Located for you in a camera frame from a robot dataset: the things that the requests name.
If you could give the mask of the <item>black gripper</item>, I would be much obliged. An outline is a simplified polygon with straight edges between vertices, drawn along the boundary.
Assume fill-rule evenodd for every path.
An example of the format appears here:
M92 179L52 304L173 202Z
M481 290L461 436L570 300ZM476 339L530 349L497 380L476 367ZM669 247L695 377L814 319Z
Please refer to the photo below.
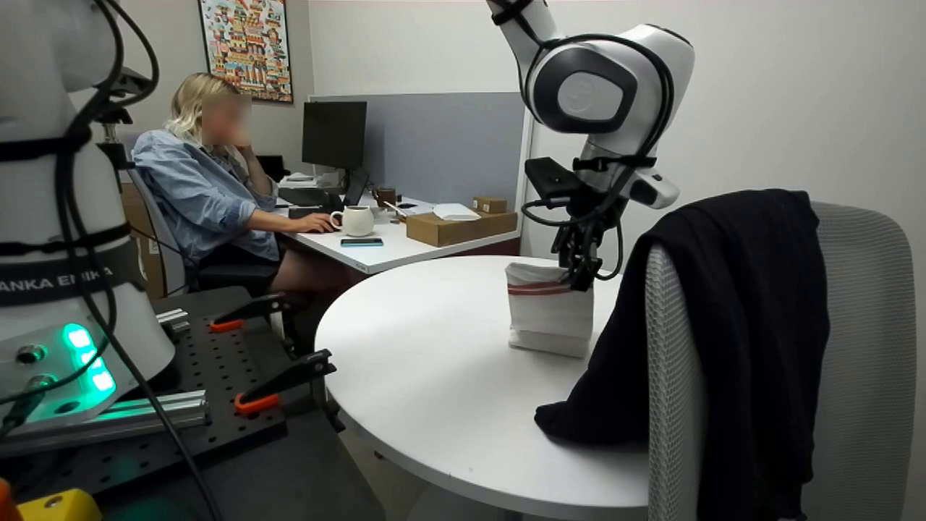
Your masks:
M567 219L559 226L559 265L562 281L578 293L593 286L596 258L577 251L596 251L609 229L623 218L617 194L577 192L567 202Z

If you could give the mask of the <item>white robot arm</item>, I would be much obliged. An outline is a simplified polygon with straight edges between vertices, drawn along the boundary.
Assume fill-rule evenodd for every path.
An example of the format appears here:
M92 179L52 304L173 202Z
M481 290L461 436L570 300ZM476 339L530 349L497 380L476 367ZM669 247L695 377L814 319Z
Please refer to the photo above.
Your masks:
M627 202L669 209L677 184L655 171L658 141L671 124L695 70L695 47L675 28L638 24L623 34L559 34L548 0L486 0L493 24L519 64L530 115L555 132L583 137L570 168L549 155L525 161L535 199L564 209L554 219L554 255L570 290L600 278L600 244Z

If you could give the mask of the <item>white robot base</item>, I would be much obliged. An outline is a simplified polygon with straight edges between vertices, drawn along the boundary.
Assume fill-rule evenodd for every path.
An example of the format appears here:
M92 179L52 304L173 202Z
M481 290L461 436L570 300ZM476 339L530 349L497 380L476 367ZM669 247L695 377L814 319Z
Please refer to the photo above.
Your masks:
M137 265L118 176L92 141L115 108L118 0L0 0L2 426L82 426L176 348Z

